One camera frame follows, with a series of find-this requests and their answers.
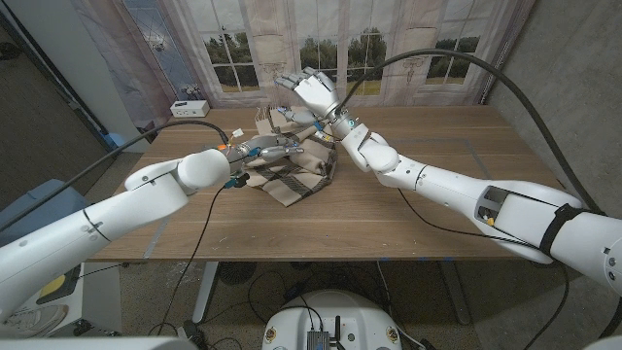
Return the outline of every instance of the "white robot body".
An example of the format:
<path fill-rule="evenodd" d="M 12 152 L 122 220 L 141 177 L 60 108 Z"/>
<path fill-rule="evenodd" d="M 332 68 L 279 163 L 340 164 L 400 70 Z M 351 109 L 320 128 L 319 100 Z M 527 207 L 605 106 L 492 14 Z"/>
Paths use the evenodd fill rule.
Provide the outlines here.
<path fill-rule="evenodd" d="M 324 332 L 335 337 L 335 317 L 340 317 L 340 339 L 344 348 L 352 349 L 401 349 L 396 323 L 380 307 L 356 294 L 339 290 L 321 290 L 302 296 L 308 306 L 322 317 Z M 283 307 L 303 306 L 297 297 Z M 311 331 L 311 319 L 316 332 Z M 304 307 L 278 312 L 268 321 L 263 334 L 261 349 L 294 350 L 309 349 L 309 337 L 320 332 L 317 315 Z M 327 349 L 315 344 L 312 349 Z"/>

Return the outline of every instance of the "black hose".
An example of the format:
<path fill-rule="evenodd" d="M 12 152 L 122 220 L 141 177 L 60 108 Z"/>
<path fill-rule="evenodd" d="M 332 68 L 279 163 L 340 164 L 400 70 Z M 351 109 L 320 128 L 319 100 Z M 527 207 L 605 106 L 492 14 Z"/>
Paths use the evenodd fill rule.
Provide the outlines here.
<path fill-rule="evenodd" d="M 613 317 L 611 317 L 611 321 L 609 321 L 609 324 L 606 325 L 606 328 L 599 336 L 599 339 L 611 336 L 613 332 L 617 330 L 618 326 L 620 326 L 620 323 L 622 323 L 622 297 L 620 298 L 620 301 L 618 301 L 618 307 L 615 309 Z"/>
<path fill-rule="evenodd" d="M 224 143 L 228 142 L 228 137 L 226 137 L 226 134 L 224 131 L 222 131 L 219 127 L 213 125 L 210 122 L 202 122 L 202 121 L 179 121 L 179 122 L 170 122 L 164 125 L 160 125 L 157 127 L 154 127 L 153 129 L 140 134 L 136 137 L 134 137 L 133 139 L 127 141 L 125 144 L 123 144 L 122 146 L 119 146 L 118 148 L 114 149 L 112 152 L 110 152 L 108 155 L 100 158 L 98 161 L 96 161 L 95 163 L 91 164 L 88 166 L 88 168 L 86 168 L 85 170 L 81 171 L 78 175 L 74 176 L 71 180 L 67 181 L 66 183 L 64 183 L 61 187 L 57 188 L 56 190 L 48 193 L 48 195 L 46 195 L 45 197 L 39 199 L 37 202 L 35 202 L 34 204 L 32 204 L 31 206 L 29 206 L 28 208 L 26 208 L 25 210 L 23 210 L 21 213 L 15 215 L 14 217 L 12 217 L 9 221 L 7 221 L 6 223 L 0 225 L 0 232 L 2 232 L 3 230 L 5 230 L 6 228 L 9 228 L 11 225 L 13 225 L 14 223 L 18 222 L 19 220 L 23 219 L 23 217 L 25 217 L 26 215 L 30 214 L 33 210 L 39 208 L 40 206 L 42 206 L 44 203 L 46 203 L 48 200 L 52 199 L 55 195 L 67 190 L 71 185 L 73 185 L 76 181 L 80 180 L 82 177 L 84 177 L 85 175 L 87 175 L 87 173 L 89 171 L 91 171 L 92 169 L 94 169 L 95 167 L 99 166 L 101 163 L 103 163 L 104 161 L 116 157 L 119 153 L 121 153 L 123 150 L 125 150 L 126 148 L 128 148 L 129 146 L 135 144 L 136 142 L 151 136 L 153 134 L 155 134 L 156 132 L 166 128 L 166 127 L 170 127 L 170 126 L 175 126 L 175 125 L 183 125 L 183 124 L 197 124 L 197 125 L 203 125 L 203 126 L 208 126 L 213 128 L 214 130 L 218 131 L 218 133 L 220 134 L 221 138 L 223 139 Z"/>
<path fill-rule="evenodd" d="M 362 77 L 360 77 L 357 80 L 357 82 L 354 84 L 354 86 L 350 89 L 350 92 L 348 92 L 348 95 L 346 96 L 346 98 L 341 102 L 341 104 L 337 106 L 335 113 L 336 114 L 340 113 L 341 109 L 346 105 L 348 100 L 350 100 L 350 98 L 355 94 L 357 88 L 359 87 L 360 84 L 363 83 L 363 81 L 373 76 L 376 72 L 380 71 L 385 66 L 388 66 L 389 64 L 398 62 L 400 60 L 403 60 L 409 57 L 414 57 L 418 55 L 429 55 L 429 54 L 443 54 L 443 55 L 453 56 L 456 58 L 467 60 L 470 63 L 473 63 L 487 70 L 489 73 L 494 75 L 497 79 L 502 81 L 505 84 L 505 86 L 509 88 L 510 91 L 512 91 L 512 93 L 514 93 L 516 98 L 518 98 L 518 100 L 523 104 L 525 109 L 527 109 L 527 112 L 532 117 L 532 120 L 534 120 L 534 123 L 536 123 L 537 128 L 542 133 L 542 136 L 544 137 L 544 141 L 546 141 L 546 143 L 548 144 L 548 147 L 553 152 L 553 156 L 555 156 L 555 159 L 560 163 L 560 165 L 562 166 L 562 169 L 564 170 L 564 173 L 569 178 L 570 183 L 579 193 L 581 198 L 583 198 L 587 206 L 593 212 L 600 214 L 600 215 L 605 215 L 605 212 L 603 212 L 601 208 L 596 204 L 596 201 L 594 200 L 594 198 L 592 198 L 592 196 L 589 193 L 587 193 L 585 188 L 583 188 L 583 185 L 581 185 L 581 182 L 576 177 L 576 175 L 574 174 L 574 171 L 572 171 L 572 168 L 570 167 L 570 164 L 564 157 L 562 150 L 560 150 L 559 146 L 557 145 L 557 142 L 555 142 L 553 135 L 551 134 L 548 127 L 542 120 L 542 117 L 540 116 L 540 114 L 537 112 L 536 107 L 534 107 L 534 105 L 527 98 L 525 93 L 523 93 L 523 91 L 521 91 L 521 89 L 518 88 L 516 84 L 514 84 L 514 82 L 512 82 L 509 78 L 507 78 L 499 69 L 495 68 L 492 64 L 486 61 L 483 61 L 477 57 L 474 57 L 470 54 L 466 54 L 462 52 L 455 52 L 455 51 L 450 51 L 450 50 L 443 50 L 443 49 L 421 49 L 421 50 L 405 52 L 405 53 L 393 56 L 387 59 L 386 61 L 380 63 L 379 65 L 375 66 L 373 69 L 367 71 L 367 73 L 365 73 Z"/>

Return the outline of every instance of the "small white box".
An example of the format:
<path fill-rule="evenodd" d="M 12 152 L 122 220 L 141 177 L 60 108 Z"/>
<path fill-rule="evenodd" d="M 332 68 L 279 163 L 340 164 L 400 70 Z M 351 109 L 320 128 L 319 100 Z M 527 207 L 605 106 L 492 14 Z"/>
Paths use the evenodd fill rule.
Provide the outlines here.
<path fill-rule="evenodd" d="M 171 106 L 173 117 L 200 118 L 207 116 L 210 106 L 207 101 L 175 101 Z"/>

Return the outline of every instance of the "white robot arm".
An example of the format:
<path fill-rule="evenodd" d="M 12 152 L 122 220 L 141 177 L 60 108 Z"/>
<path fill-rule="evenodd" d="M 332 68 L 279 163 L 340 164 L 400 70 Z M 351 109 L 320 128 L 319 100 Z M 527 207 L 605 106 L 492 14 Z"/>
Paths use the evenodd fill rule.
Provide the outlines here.
<path fill-rule="evenodd" d="M 334 84 L 322 72 L 307 67 L 276 83 L 296 92 L 319 119 L 328 119 L 357 167 L 373 171 L 382 185 L 453 209 L 486 235 L 524 243 L 497 241 L 515 254 L 537 263 L 557 260 L 622 296 L 616 264 L 622 259 L 622 221 L 582 210 L 577 198 L 543 185 L 474 179 L 404 157 L 348 111 L 336 110 Z"/>
<path fill-rule="evenodd" d="M 198 190 L 245 182 L 240 169 L 246 162 L 299 152 L 288 138 L 261 136 L 222 151 L 149 165 L 127 178 L 126 192 L 0 248 L 0 337 L 10 336 L 3 334 L 2 323 L 28 298 L 113 240 L 175 213 Z"/>

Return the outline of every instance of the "plaid cloth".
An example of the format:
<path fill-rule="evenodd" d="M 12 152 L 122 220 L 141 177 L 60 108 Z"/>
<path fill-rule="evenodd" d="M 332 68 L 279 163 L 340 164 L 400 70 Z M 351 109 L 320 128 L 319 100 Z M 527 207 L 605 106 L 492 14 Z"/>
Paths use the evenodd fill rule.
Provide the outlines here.
<path fill-rule="evenodd" d="M 259 111 L 256 124 L 259 135 L 282 134 L 295 140 L 304 153 L 269 164 L 263 159 L 248 163 L 246 171 L 251 176 L 248 186 L 270 193 L 287 207 L 330 184 L 337 163 L 332 137 L 318 131 L 315 126 L 300 127 L 295 122 L 287 122 L 274 109 Z M 320 125 L 327 133 L 332 133 L 329 125 Z"/>

